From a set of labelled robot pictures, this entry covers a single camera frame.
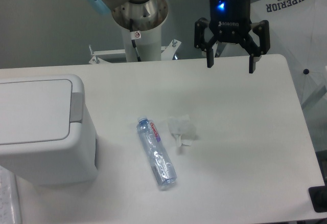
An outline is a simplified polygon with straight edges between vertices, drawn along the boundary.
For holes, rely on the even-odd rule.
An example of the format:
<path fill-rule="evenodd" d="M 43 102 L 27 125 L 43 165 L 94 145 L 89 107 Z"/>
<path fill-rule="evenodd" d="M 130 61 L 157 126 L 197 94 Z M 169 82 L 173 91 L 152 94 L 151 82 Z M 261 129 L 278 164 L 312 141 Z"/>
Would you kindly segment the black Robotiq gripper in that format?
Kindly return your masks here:
<path fill-rule="evenodd" d="M 194 47 L 206 53 L 207 67 L 214 65 L 213 45 L 217 42 L 238 43 L 249 55 L 249 73 L 253 74 L 256 63 L 270 49 L 269 21 L 252 23 L 250 0 L 209 0 L 210 21 L 204 17 L 195 22 Z M 213 36 L 205 40 L 205 29 Z M 255 43 L 249 32 L 259 39 Z"/>

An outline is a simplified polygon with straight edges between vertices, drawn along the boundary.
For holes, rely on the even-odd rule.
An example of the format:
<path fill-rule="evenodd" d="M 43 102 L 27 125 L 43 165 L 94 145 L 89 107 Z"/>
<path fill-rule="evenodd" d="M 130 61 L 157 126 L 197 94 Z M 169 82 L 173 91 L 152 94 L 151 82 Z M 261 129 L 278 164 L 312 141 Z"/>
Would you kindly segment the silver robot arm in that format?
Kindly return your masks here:
<path fill-rule="evenodd" d="M 110 13 L 122 30 L 126 59 L 145 62 L 172 58 L 172 47 L 161 48 L 161 28 L 168 16 L 166 0 L 88 0 L 99 14 Z M 240 45 L 249 55 L 249 72 L 270 49 L 269 23 L 253 23 L 250 0 L 209 0 L 210 18 L 195 22 L 194 47 L 214 65 L 217 43 Z"/>

